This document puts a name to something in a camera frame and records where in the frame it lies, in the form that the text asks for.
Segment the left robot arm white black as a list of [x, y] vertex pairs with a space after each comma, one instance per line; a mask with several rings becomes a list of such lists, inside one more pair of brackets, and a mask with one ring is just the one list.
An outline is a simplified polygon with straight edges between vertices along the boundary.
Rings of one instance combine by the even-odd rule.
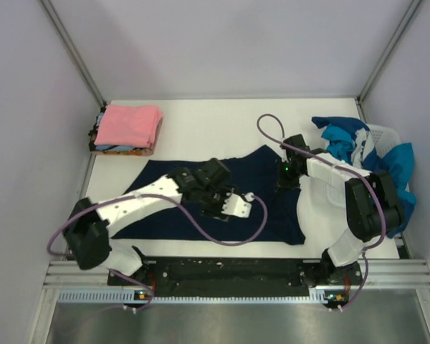
[[251, 206], [246, 199], [234, 187], [224, 185], [230, 175], [221, 161], [212, 158], [195, 170], [176, 168], [118, 199], [96, 204], [82, 199], [63, 236], [81, 270], [112, 269], [140, 284], [148, 276], [145, 255], [113, 237], [135, 222], [180, 204], [200, 204], [203, 214], [222, 221], [230, 216], [247, 217]]

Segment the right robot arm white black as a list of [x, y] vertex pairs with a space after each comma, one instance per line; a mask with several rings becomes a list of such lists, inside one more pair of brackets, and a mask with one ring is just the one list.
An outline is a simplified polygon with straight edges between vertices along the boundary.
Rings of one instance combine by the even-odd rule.
[[298, 188], [300, 177], [307, 176], [345, 197], [346, 229], [322, 252], [319, 265], [305, 273], [311, 286], [335, 284], [358, 264], [360, 256], [404, 224], [406, 215], [393, 179], [387, 171], [356, 168], [322, 149], [311, 150], [300, 134], [282, 141], [281, 148], [286, 151], [289, 185]]

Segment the navy blue t shirt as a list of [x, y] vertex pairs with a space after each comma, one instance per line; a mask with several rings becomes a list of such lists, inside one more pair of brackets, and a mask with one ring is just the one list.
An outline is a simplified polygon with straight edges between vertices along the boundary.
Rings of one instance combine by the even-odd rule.
[[[263, 145], [241, 158], [227, 158], [222, 162], [231, 171], [227, 184], [245, 194], [260, 197], [253, 201], [251, 214], [246, 219], [231, 217], [221, 221], [200, 213], [199, 204], [184, 204], [202, 229], [211, 237], [225, 242], [240, 242], [250, 238], [259, 227], [258, 242], [284, 242], [301, 245], [305, 241], [297, 218], [300, 190], [278, 189], [280, 157]], [[166, 209], [145, 217], [119, 231], [117, 239], [173, 239], [202, 240], [204, 236], [177, 208]]]

